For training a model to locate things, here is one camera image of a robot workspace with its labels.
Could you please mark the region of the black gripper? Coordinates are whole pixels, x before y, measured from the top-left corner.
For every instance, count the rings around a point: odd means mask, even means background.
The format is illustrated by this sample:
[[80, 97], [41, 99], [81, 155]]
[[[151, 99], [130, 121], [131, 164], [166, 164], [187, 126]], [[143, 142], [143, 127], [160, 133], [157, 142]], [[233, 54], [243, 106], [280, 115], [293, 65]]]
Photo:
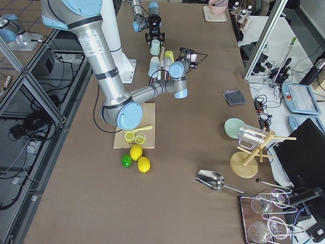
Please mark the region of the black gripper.
[[165, 41], [165, 33], [160, 32], [161, 17], [158, 15], [150, 15], [148, 17], [149, 32], [145, 33], [145, 39], [148, 45], [151, 46], [151, 38], [159, 38], [160, 46]]
[[189, 48], [180, 47], [180, 54], [177, 57], [176, 61], [179, 61], [179, 60], [187, 61], [190, 67], [195, 67], [197, 65], [197, 63], [191, 62], [191, 59], [190, 59], [191, 54], [197, 55], [197, 52], [192, 49], [189, 49]]

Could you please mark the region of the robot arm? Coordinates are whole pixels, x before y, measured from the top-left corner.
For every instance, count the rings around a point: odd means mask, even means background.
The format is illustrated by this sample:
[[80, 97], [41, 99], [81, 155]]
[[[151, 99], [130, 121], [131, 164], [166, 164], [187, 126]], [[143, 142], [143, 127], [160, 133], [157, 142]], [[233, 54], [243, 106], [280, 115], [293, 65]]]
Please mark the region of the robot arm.
[[141, 103], [160, 94], [187, 96], [186, 72], [195, 64], [195, 52], [180, 48], [179, 58], [170, 65], [170, 79], [160, 79], [132, 92], [125, 90], [119, 75], [120, 63], [113, 55], [113, 41], [119, 40], [112, 1], [42, 1], [43, 23], [75, 34], [105, 96], [103, 121], [123, 130], [137, 127], [143, 116]]
[[129, 1], [129, 3], [134, 16], [132, 23], [133, 30], [138, 33], [148, 30], [145, 33], [146, 42], [151, 47], [154, 43], [159, 44], [161, 47], [165, 41], [165, 33], [160, 30], [162, 19], [159, 4], [157, 2], [150, 2], [146, 10], [140, 1]]

